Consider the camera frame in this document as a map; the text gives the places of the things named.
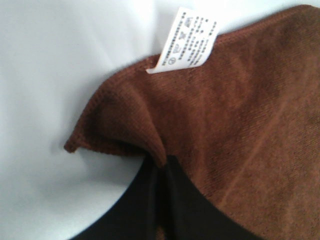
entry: white label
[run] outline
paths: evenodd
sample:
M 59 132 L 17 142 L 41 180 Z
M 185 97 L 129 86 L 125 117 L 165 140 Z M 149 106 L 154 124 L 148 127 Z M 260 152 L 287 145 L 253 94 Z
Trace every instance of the white label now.
M 149 74 L 198 67 L 208 59 L 218 34 L 212 17 L 180 7 L 155 68 Z

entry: brown towel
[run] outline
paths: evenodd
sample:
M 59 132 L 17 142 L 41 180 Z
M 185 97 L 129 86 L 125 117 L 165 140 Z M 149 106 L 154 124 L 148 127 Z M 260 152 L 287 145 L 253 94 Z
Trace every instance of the brown towel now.
M 177 157 L 214 206 L 268 240 L 320 239 L 320 9 L 218 36 L 196 68 L 106 80 L 65 149 Z

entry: brown fabric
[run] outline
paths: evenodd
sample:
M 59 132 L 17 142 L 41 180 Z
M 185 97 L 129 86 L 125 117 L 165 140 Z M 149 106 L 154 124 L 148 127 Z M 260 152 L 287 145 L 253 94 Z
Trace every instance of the brown fabric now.
M 320 238 L 320 9 L 219 36 L 196 68 L 106 80 L 65 149 L 177 156 L 200 192 L 269 240 Z

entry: white background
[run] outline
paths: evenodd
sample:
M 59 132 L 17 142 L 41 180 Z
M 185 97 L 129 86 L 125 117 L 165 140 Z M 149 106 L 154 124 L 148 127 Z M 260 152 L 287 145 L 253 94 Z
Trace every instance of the white background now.
M 225 33 L 298 4 L 320 7 L 319 0 L 0 0 L 0 239 L 70 238 L 125 191 L 141 159 L 69 154 L 63 144 L 107 77 L 161 52 L 178 7 L 215 14 Z

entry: care label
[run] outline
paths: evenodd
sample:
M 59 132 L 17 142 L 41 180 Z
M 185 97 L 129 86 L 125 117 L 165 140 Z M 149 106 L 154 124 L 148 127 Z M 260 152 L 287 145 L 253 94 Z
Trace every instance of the care label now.
M 212 16 L 180 7 L 155 68 L 155 74 L 198 67 L 208 59 L 218 34 L 218 23 Z

